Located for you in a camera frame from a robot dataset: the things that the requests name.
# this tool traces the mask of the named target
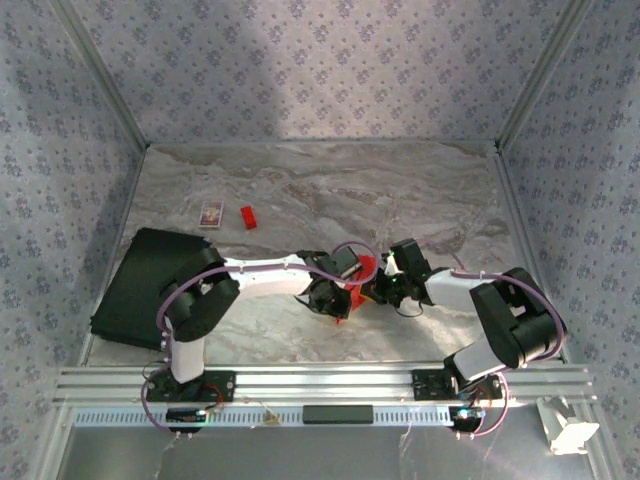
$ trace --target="black mounting plate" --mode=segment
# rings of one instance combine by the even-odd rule
[[[233,401],[236,387],[236,373],[227,370],[205,370],[198,378],[185,384],[178,383],[170,370],[157,374],[147,389],[147,401],[150,403],[218,403],[218,392],[222,402]]]
[[[411,379],[415,401],[456,399],[454,378],[443,368],[412,370]]]

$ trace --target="black bar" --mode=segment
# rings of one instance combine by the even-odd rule
[[[302,407],[305,425],[372,425],[372,405],[305,405]]]

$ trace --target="red object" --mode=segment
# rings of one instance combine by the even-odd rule
[[[247,227],[247,230],[251,230],[258,226],[256,223],[256,216],[253,214],[253,209],[251,207],[242,207],[240,211],[242,212],[242,218],[244,219],[244,224]]]
[[[356,273],[354,280],[360,280],[361,278],[369,275],[376,267],[376,259],[370,255],[358,255],[358,259],[362,264],[362,270]],[[346,285],[345,290],[351,292],[351,312],[354,312],[360,305],[367,301],[365,297],[360,295],[361,285]],[[337,323],[342,323],[342,318],[337,319]]]

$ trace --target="metal frame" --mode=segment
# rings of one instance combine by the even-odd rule
[[[236,372],[234,403],[245,405],[371,404],[447,405],[461,401],[414,402],[411,370],[440,369],[442,363],[317,363],[294,365],[224,365]],[[562,395],[571,403],[597,400],[585,365],[547,361],[505,374],[510,406]],[[131,406],[140,403],[142,367],[87,367],[62,371],[54,405],[67,407]],[[502,402],[494,401],[493,406]]]
[[[411,371],[438,369],[434,362],[318,363],[293,365],[224,365],[208,369],[234,370],[234,402],[224,416],[207,427],[249,427],[276,418],[278,425],[301,426],[304,405],[367,404],[374,425],[450,426],[445,412],[461,401],[415,402]],[[64,369],[54,397],[58,415],[50,428],[38,480],[51,478],[61,467],[72,427],[149,427],[140,405],[143,367],[80,367]],[[505,374],[510,407],[534,403],[543,396],[562,395],[579,411],[597,400],[588,368],[549,360]],[[503,406],[494,401],[491,407]],[[169,404],[152,406],[162,420]],[[481,403],[488,407],[488,402]]]
[[[571,0],[556,22],[549,42],[538,57],[527,83],[515,101],[498,135],[500,147],[507,151],[535,107],[540,94],[551,79],[556,65],[591,9],[593,0]]]
[[[140,153],[144,153],[147,141],[140,131],[135,117],[122,98],[118,87],[116,87],[109,73],[109,69],[100,56],[97,47],[91,40],[91,35],[82,23],[72,2],[69,0],[50,0],[49,3],[53,7],[67,35],[69,35],[69,38],[78,50],[78,53],[82,56],[89,73],[102,91],[105,102],[113,110],[127,139]]]
[[[549,285],[541,274],[538,259],[533,253],[529,232],[524,222],[522,208],[515,194],[514,182],[505,164],[505,160],[499,151],[492,156],[491,166],[495,172],[498,182],[498,193],[500,200],[505,205],[505,213],[507,214],[507,223],[509,231],[515,233],[513,235],[516,253],[524,262],[524,266],[531,273],[534,280],[540,285],[542,291],[548,296]],[[567,363],[571,362],[571,353],[565,346],[562,349],[562,357]],[[613,443],[613,436],[604,418],[602,407],[598,403],[583,404],[576,409],[578,418],[587,422],[597,422],[600,428],[593,437],[587,442],[586,448],[589,457],[589,463],[596,479],[618,479],[624,478],[622,471],[622,463]]]

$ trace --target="small box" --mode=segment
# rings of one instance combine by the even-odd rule
[[[200,228],[219,228],[222,223],[222,211],[224,203],[222,202],[202,202],[202,210],[200,210]]]
[[[247,227],[247,230],[251,230],[258,226],[256,216],[253,214],[253,209],[251,207],[242,207],[240,212],[242,212],[242,218],[244,219],[244,224]]]

